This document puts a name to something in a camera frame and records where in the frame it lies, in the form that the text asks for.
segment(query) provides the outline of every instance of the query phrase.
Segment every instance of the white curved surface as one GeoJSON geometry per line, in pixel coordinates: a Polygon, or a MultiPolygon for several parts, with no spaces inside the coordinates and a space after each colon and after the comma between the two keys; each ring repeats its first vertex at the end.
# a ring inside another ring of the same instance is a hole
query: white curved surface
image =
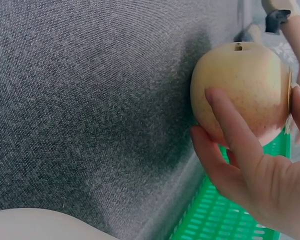
{"type": "Polygon", "coordinates": [[[15,208],[0,211],[0,240],[118,240],[64,213],[15,208]]]}

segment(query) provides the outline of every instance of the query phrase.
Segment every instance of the green plastic basket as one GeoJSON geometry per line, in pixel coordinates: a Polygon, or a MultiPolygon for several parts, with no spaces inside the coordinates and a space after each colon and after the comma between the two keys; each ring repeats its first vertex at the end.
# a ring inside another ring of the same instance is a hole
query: green plastic basket
{"type": "MultiPolygon", "coordinates": [[[[226,149],[221,147],[228,161],[226,149]]],[[[264,147],[266,154],[291,157],[291,136],[282,133],[264,147]]],[[[205,178],[170,240],[278,240],[280,233],[258,224],[237,204],[219,195],[205,178]]]]}

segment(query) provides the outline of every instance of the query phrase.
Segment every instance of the gray fabric surface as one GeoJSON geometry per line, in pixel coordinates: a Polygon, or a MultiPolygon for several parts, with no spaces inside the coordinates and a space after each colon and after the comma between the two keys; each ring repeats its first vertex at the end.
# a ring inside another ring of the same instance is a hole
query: gray fabric surface
{"type": "Polygon", "coordinates": [[[191,73],[242,29],[242,5],[0,0],[0,210],[166,237],[203,177],[191,73]]]}

